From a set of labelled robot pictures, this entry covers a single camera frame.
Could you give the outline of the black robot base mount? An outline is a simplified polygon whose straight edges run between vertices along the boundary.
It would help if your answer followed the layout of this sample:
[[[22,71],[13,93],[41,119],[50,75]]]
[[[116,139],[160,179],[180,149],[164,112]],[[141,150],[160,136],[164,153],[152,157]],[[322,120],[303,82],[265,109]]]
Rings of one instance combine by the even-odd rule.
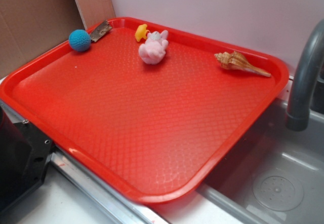
[[[13,123],[1,109],[1,214],[44,183],[52,148],[33,123]]]

